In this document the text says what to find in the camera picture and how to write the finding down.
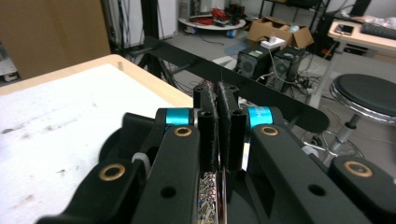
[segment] white tabletop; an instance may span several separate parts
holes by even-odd
[[[0,223],[61,213],[123,114],[159,107],[173,106],[111,64],[0,96]]]
[[[355,27],[352,35],[340,35],[336,33],[335,28],[340,25],[349,25]],[[356,44],[369,49],[379,49],[387,52],[396,53],[396,40],[383,38],[374,35],[361,33],[361,25],[350,21],[335,21],[329,30],[329,37],[337,41],[344,41],[349,44]]]

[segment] power supply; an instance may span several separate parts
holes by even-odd
[[[276,53],[274,55],[274,64],[270,69],[273,74],[265,80],[265,86],[276,91],[285,92],[290,83],[295,81],[304,53],[304,49],[293,46],[287,46]]]
[[[256,45],[239,51],[234,71],[244,77],[256,80],[263,74],[268,74],[271,67],[269,49]]]

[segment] black metal bracket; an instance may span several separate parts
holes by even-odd
[[[311,133],[321,133],[329,126],[329,119],[323,112],[278,91],[271,90],[261,83],[240,76],[216,63],[150,36],[146,36],[144,47],[145,49],[151,49],[146,52],[146,55],[149,54],[176,66],[189,64],[190,66],[186,67],[186,71],[212,83],[225,82],[235,85],[239,88],[241,97],[256,105],[278,107],[286,120],[292,120],[297,126]]]

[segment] red object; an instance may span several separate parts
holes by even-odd
[[[197,18],[197,19],[192,20],[192,22],[198,23],[200,25],[212,25],[214,23],[213,19],[212,18],[208,18],[208,17]]]
[[[218,9],[218,8],[213,8],[211,11],[210,11],[210,13],[212,14],[212,16],[215,18],[215,19],[218,19],[218,20],[222,20],[222,21],[227,21],[229,18],[228,18],[228,16],[227,16],[227,14],[225,14],[225,12],[223,11],[223,10],[221,10],[221,9]]]

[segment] desk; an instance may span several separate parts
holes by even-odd
[[[0,223],[61,213],[125,112],[192,99],[110,55],[0,88]]]
[[[340,35],[337,34],[334,29],[339,24],[349,25],[355,27],[353,29],[352,35]],[[318,85],[317,90],[312,94],[309,105],[318,108],[320,97],[323,93],[325,87],[328,86],[329,78],[332,73],[334,67],[338,64],[343,52],[344,48],[347,44],[358,45],[361,47],[366,47],[368,49],[376,49],[385,52],[395,53],[396,52],[396,40],[386,39],[373,35],[365,35],[361,33],[361,25],[348,21],[334,21],[329,30],[329,37],[333,38],[335,41],[339,41],[340,45],[337,47],[334,53],[334,57],[330,61],[329,66],[327,67],[325,74],[321,78],[321,81]]]

